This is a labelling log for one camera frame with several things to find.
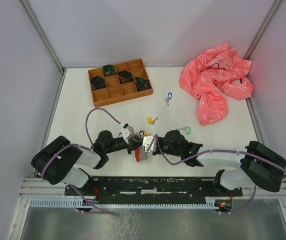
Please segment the red carabiner keyring with keys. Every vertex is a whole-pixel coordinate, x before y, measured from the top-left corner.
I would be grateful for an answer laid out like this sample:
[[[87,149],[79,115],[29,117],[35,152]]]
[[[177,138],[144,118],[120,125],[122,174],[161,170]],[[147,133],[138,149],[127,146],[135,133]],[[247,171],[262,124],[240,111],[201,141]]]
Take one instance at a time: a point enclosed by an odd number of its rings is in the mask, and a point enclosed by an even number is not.
[[[136,133],[136,136],[143,138],[144,136],[145,137],[151,136],[151,134],[149,134],[145,130],[141,130]],[[138,149],[135,150],[135,160],[137,163],[142,162],[147,159],[148,159],[148,155],[147,155],[147,152],[144,151],[144,146],[140,146]]]

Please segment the key with yellow tag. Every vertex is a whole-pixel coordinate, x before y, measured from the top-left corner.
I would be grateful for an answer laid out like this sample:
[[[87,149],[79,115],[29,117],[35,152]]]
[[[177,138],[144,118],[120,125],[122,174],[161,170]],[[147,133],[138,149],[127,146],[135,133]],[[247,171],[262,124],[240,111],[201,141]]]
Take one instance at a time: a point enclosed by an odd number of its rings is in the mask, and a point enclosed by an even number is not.
[[[158,118],[152,118],[151,116],[149,116],[147,118],[147,122],[148,122],[149,125],[154,125],[157,120],[158,120]]]

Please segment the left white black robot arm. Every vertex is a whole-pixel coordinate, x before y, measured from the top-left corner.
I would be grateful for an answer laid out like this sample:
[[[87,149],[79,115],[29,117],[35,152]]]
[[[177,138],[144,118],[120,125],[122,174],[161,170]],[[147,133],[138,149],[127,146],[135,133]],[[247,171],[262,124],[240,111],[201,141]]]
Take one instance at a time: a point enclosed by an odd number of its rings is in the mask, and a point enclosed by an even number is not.
[[[99,133],[93,148],[71,143],[66,137],[59,136],[32,158],[31,165],[50,184],[73,185],[82,195],[88,195],[93,190],[93,182],[83,168],[75,165],[98,170],[108,162],[107,154],[122,150],[130,154],[142,143],[143,139],[136,135],[128,140],[114,138],[108,130]]]

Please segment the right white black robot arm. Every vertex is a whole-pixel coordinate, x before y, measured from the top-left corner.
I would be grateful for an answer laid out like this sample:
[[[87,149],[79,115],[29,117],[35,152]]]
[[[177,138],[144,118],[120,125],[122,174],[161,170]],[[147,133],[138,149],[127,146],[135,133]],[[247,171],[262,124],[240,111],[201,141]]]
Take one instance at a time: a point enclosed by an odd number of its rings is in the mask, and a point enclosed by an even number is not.
[[[268,192],[279,192],[286,178],[286,160],[265,145],[250,141],[248,145],[234,148],[213,148],[194,143],[178,130],[171,130],[165,137],[154,136],[148,150],[154,155],[180,157],[178,162],[190,167],[220,167],[212,189],[219,196],[236,188],[259,187]]]

